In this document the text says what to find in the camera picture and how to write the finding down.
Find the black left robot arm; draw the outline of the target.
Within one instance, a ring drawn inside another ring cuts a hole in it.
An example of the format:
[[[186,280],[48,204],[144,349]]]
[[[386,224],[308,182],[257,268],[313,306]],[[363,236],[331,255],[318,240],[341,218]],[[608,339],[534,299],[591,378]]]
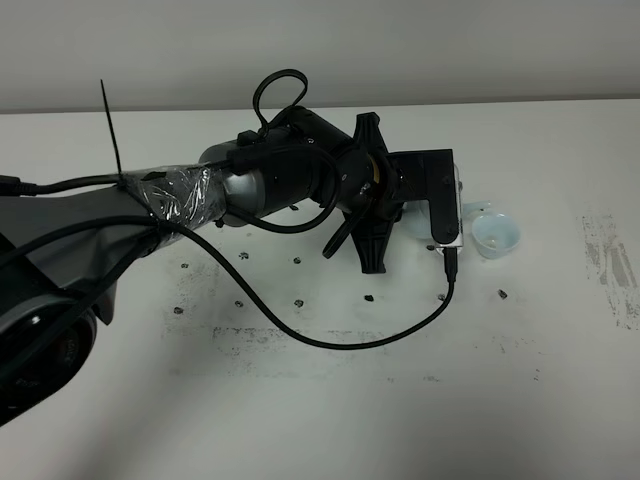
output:
[[[49,185],[1,180],[1,420],[9,423],[82,368],[116,285],[138,259],[207,224],[290,235],[340,210],[332,255],[364,236],[382,256],[401,211],[375,113],[346,134],[290,106],[195,164],[118,171]]]

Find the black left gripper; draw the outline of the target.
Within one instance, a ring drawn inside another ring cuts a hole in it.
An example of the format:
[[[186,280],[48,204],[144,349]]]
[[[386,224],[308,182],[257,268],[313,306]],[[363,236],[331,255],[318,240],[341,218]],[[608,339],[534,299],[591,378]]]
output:
[[[374,112],[357,115],[354,135],[337,159],[345,177],[337,203],[344,221],[329,240],[329,254],[351,239],[364,274],[386,272],[386,248],[404,204],[398,197],[400,174],[392,165],[379,123]]]

